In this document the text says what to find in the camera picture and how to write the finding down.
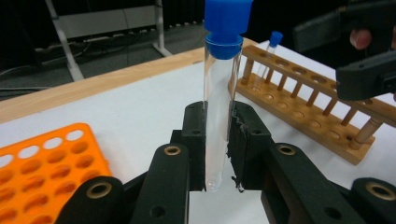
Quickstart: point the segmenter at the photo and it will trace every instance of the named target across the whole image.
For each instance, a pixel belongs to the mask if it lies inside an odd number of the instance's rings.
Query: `blue test tube cap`
[[[205,0],[205,28],[209,52],[217,59],[228,60],[241,49],[240,36],[248,29],[253,0]]]
[[[282,41],[283,35],[278,31],[273,31],[270,38],[270,47],[276,47]]]

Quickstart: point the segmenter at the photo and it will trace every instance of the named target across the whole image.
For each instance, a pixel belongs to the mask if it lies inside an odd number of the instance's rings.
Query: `test tube rack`
[[[86,123],[0,148],[0,223],[55,223],[85,181],[111,175]]]
[[[375,141],[373,134],[383,123],[396,127],[396,107],[392,105],[375,98],[340,100],[334,80],[256,46],[245,47],[242,54],[247,57],[247,62],[236,91],[352,164],[364,159]],[[269,69],[258,89],[252,88],[257,76],[252,73],[255,62]],[[281,75],[277,85],[272,80],[275,72]],[[295,83],[292,91],[284,88],[288,78]],[[307,100],[299,96],[302,87],[312,89]],[[314,105],[320,93],[330,98],[325,108]],[[350,106],[341,119],[332,114],[337,103]],[[361,128],[350,123],[358,112],[369,117]]]

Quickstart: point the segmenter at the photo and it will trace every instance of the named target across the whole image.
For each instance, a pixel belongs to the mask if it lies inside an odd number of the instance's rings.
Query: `white table surface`
[[[267,42],[259,46],[265,48]],[[334,70],[279,46],[276,54],[310,70],[334,78]],[[244,58],[240,76],[243,73]],[[76,122],[91,126],[95,138],[108,159],[112,174],[123,183],[149,168],[153,153],[169,143],[173,130],[182,128],[184,108],[202,101],[204,64],[198,63],[161,76],[147,78],[111,91],[48,109],[21,119],[0,124],[0,147],[46,133]],[[302,89],[301,95],[309,94]],[[379,99],[395,105],[390,94]],[[396,186],[396,131],[382,125],[375,133],[375,142],[358,165],[352,165],[296,131],[286,122],[237,94],[236,100],[252,105],[276,142],[287,142],[302,149],[331,181],[350,188],[359,177],[374,177]],[[337,105],[335,114],[347,109]],[[361,126],[368,120],[358,114],[352,124]],[[223,183],[217,192],[192,192],[190,223],[267,223],[259,191],[239,193],[231,180],[233,168],[225,162]]]

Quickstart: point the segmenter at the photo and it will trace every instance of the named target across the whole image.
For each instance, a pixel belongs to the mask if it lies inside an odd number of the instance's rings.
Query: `wooden test tube rack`
[[[236,91],[352,164],[363,160],[375,140],[373,134],[383,123],[396,127],[396,107],[392,105],[374,98],[342,101],[337,97],[334,80],[276,55],[270,56],[264,49],[248,46],[243,49],[243,55],[247,63]],[[258,90],[252,88],[257,76],[252,73],[254,62],[269,68]],[[277,85],[271,81],[274,71],[282,76]],[[284,89],[287,78],[296,81],[293,91]],[[307,101],[298,96],[303,85],[312,89]],[[331,98],[324,109],[314,105],[320,93]],[[337,102],[350,106],[342,119],[332,114]],[[370,117],[361,129],[349,123],[358,111]]]

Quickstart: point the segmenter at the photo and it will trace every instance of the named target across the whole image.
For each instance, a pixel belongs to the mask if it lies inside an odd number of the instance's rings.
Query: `plastic tube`
[[[266,51],[269,53],[268,57],[272,57],[272,55],[276,51],[276,47],[279,45],[280,41],[282,40],[283,35],[278,31],[273,31],[271,33],[270,43],[268,44]],[[260,82],[264,79],[267,75],[269,68],[263,64],[260,64],[259,71],[257,73],[256,79],[254,80],[253,90],[259,91],[260,90]]]
[[[206,190],[221,183],[243,38],[252,0],[206,0],[205,106]]]
[[[205,183],[208,191],[216,191],[221,183],[228,133],[230,114],[233,110],[235,84],[239,72],[241,46],[228,60],[216,59],[208,50],[210,43],[206,40],[205,53],[205,101],[206,115],[206,172]]]

